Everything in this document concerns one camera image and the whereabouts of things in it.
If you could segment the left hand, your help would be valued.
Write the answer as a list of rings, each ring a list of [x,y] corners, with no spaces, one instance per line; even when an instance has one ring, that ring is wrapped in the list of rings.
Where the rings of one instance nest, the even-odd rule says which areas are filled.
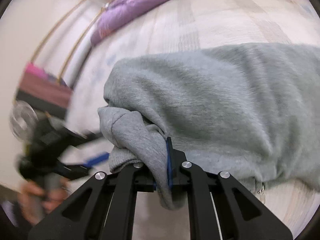
[[[32,226],[39,223],[43,214],[51,213],[68,198],[68,183],[69,180],[62,177],[58,188],[46,191],[34,181],[23,182],[18,194],[18,203],[23,217]]]

